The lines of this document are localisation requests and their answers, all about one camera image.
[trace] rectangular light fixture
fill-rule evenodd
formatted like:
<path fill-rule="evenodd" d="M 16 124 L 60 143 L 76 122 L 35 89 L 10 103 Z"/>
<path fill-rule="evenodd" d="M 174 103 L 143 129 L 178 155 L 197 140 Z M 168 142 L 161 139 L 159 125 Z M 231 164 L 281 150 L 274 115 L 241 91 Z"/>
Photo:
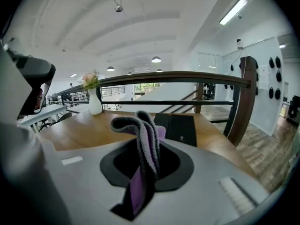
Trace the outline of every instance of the rectangular light fixture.
<path fill-rule="evenodd" d="M 234 6 L 226 13 L 226 15 L 222 18 L 220 21 L 220 24 L 225 25 L 226 23 L 229 22 L 230 19 L 236 15 L 243 6 L 247 4 L 247 0 L 238 0 Z"/>

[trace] black hole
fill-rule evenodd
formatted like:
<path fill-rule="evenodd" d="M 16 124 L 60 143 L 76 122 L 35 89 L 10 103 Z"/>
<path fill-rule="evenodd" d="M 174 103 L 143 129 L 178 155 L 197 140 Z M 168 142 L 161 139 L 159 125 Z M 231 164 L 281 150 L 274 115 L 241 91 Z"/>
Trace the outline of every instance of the black hole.
<path fill-rule="evenodd" d="M 160 179 L 169 176 L 180 166 L 179 157 L 174 152 L 161 145 L 160 158 Z M 119 154 L 113 160 L 113 164 L 122 174 L 131 179 L 140 164 L 137 148 L 132 146 L 130 149 Z"/>

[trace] white vase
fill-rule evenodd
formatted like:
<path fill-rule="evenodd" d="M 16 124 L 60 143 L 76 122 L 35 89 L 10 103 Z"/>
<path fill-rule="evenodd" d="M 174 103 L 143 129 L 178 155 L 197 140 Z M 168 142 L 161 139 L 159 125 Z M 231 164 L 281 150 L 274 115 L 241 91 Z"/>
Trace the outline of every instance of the white vase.
<path fill-rule="evenodd" d="M 89 109 L 90 113 L 93 115 L 100 114 L 102 112 L 102 104 L 96 95 L 96 89 L 89 89 L 90 93 L 90 101 L 89 101 Z"/>

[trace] white table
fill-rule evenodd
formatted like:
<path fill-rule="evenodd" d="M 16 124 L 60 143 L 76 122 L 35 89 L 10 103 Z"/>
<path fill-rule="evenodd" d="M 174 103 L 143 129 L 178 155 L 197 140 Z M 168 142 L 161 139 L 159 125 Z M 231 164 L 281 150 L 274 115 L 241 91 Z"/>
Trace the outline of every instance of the white table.
<path fill-rule="evenodd" d="M 39 114 L 36 115 L 29 115 L 20 122 L 20 125 L 25 126 L 25 127 L 30 127 L 30 125 L 33 125 L 33 129 L 35 130 L 36 133 L 38 133 L 38 128 L 36 126 L 36 123 L 49 118 L 51 116 L 56 115 L 57 120 L 59 119 L 58 113 L 64 113 L 67 110 L 67 107 L 58 105 L 58 104 L 53 104 L 50 106 L 46 106 L 42 108 L 42 111 Z"/>

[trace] wooden post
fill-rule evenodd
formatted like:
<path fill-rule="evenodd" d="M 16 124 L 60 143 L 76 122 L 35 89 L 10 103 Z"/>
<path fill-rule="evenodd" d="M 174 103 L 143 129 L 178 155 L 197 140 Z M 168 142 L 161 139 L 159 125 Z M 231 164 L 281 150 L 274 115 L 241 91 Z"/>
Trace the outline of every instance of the wooden post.
<path fill-rule="evenodd" d="M 240 90 L 238 110 L 231 131 L 228 135 L 228 139 L 236 147 L 239 145 L 244 136 L 254 106 L 256 89 L 256 60 L 250 56 L 243 57 L 240 59 L 240 67 L 242 77 L 245 71 L 244 79 L 250 82 L 250 87 L 241 88 Z"/>
<path fill-rule="evenodd" d="M 197 101 L 202 101 L 203 97 L 203 83 L 197 84 Z M 201 112 L 201 105 L 196 106 L 195 113 Z"/>

